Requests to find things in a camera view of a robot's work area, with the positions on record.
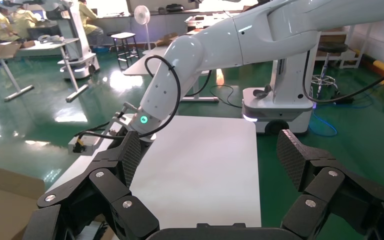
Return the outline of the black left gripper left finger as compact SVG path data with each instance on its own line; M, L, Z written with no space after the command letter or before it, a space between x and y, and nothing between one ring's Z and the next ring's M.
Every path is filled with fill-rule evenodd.
M72 240L100 215L121 240L158 232L158 219L130 191L142 157L139 134L129 131L119 146L99 152L82 173L37 200L23 238Z

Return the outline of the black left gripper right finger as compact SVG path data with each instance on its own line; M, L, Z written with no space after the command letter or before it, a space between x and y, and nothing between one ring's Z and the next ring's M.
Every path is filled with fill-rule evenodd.
M328 151L301 143L288 129L278 134L276 154L300 193L282 219L283 229L314 240L336 215L367 240L384 240L384 185L348 170Z

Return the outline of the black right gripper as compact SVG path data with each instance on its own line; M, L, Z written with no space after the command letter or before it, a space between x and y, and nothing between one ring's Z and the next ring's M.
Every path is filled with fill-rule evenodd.
M115 139L111 140L107 149L110 150L110 149L114 149L114 148L117 148L118 146L120 146L127 133L128 133L128 130L125 127L121 127L121 129L114 136Z

